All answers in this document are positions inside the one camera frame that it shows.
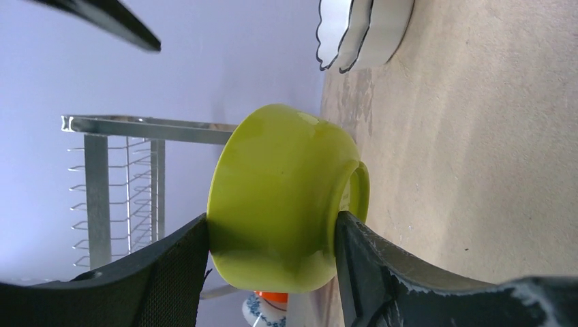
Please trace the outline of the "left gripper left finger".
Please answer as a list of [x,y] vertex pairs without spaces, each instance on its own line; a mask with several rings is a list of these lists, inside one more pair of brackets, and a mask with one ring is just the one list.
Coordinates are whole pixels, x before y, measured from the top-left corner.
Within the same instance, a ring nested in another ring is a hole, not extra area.
[[2,326],[195,326],[209,233],[200,215],[70,281],[1,284]]

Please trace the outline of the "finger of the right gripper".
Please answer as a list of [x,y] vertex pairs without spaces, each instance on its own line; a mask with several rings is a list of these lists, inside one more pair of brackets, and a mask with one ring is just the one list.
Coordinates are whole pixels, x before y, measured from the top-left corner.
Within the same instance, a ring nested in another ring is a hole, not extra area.
[[36,0],[37,4],[71,14],[142,50],[160,52],[157,36],[121,1]]

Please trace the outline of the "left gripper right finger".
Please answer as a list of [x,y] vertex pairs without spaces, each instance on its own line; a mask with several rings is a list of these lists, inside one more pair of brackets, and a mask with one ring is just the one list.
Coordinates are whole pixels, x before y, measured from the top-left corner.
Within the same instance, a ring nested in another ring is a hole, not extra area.
[[486,283],[438,268],[342,211],[335,259],[346,326],[576,326],[576,277]]

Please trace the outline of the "lime green bowl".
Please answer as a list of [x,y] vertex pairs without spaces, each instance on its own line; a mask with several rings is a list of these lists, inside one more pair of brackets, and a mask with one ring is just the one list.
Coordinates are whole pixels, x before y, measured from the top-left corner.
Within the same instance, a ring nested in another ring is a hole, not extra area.
[[305,293],[336,274],[338,213],[367,218],[370,182],[352,136],[283,104],[251,113],[217,162],[207,203],[214,266],[242,290]]

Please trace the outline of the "white fluted bowl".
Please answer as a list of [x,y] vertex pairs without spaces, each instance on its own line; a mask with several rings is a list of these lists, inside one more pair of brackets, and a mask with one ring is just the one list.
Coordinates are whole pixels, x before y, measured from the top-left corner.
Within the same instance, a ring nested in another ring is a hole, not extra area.
[[352,11],[351,0],[320,0],[318,4],[319,24],[316,28],[318,47],[316,59],[320,71],[328,70],[339,53]]
[[354,60],[339,68],[341,74],[385,64],[406,33],[413,1],[373,1],[366,31]]

